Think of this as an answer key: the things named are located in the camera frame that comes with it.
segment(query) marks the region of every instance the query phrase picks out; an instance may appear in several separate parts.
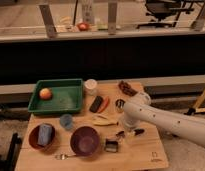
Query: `blue cup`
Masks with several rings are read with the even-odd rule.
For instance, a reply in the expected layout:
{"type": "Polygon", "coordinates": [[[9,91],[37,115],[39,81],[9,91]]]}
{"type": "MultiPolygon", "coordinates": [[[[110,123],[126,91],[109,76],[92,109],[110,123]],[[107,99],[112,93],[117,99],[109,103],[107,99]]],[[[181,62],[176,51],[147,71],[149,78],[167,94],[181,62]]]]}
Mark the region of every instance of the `blue cup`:
{"type": "Polygon", "coordinates": [[[66,130],[71,130],[73,127],[73,118],[70,114],[64,114],[60,117],[60,125],[66,130]]]}

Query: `apple on shelf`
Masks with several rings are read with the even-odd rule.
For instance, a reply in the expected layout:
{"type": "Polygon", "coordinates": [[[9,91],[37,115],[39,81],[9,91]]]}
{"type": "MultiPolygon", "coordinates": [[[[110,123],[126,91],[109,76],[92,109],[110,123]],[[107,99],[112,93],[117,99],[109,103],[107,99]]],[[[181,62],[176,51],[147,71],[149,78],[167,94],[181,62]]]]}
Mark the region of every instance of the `apple on shelf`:
{"type": "Polygon", "coordinates": [[[88,23],[84,23],[84,22],[79,23],[79,24],[77,24],[77,27],[78,27],[78,29],[80,31],[87,31],[87,30],[89,30],[89,24],[88,23]]]}

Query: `black cable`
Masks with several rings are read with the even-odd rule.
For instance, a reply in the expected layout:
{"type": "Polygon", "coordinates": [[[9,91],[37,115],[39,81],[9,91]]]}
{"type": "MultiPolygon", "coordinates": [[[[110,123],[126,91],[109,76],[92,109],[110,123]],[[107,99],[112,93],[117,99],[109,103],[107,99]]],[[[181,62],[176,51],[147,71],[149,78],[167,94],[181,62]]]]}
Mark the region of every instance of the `black cable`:
{"type": "Polygon", "coordinates": [[[73,26],[75,26],[75,23],[76,23],[76,18],[77,18],[77,6],[78,6],[78,0],[76,0],[75,8],[74,8],[74,18],[73,18],[73,23],[72,23],[73,26]]]}

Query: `blue object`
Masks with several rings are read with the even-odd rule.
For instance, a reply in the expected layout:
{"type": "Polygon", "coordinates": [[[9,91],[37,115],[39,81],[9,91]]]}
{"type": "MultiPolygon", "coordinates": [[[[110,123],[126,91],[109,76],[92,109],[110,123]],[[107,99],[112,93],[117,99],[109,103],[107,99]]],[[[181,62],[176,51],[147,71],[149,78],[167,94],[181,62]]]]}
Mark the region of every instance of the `blue object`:
{"type": "Polygon", "coordinates": [[[51,141],[52,126],[49,124],[41,124],[38,133],[38,145],[46,146],[51,141]]]}
{"type": "Polygon", "coordinates": [[[70,114],[64,114],[60,117],[60,125],[66,130],[70,130],[73,127],[73,118],[70,114]]]}

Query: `white cup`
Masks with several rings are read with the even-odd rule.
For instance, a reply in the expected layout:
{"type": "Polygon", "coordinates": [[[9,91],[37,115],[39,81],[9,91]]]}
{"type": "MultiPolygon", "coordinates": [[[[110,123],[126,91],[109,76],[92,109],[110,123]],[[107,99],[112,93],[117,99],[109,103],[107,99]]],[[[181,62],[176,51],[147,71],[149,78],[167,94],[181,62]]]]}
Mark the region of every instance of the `white cup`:
{"type": "Polygon", "coordinates": [[[91,96],[97,95],[97,81],[94,79],[88,79],[84,83],[87,94],[91,96]]]}

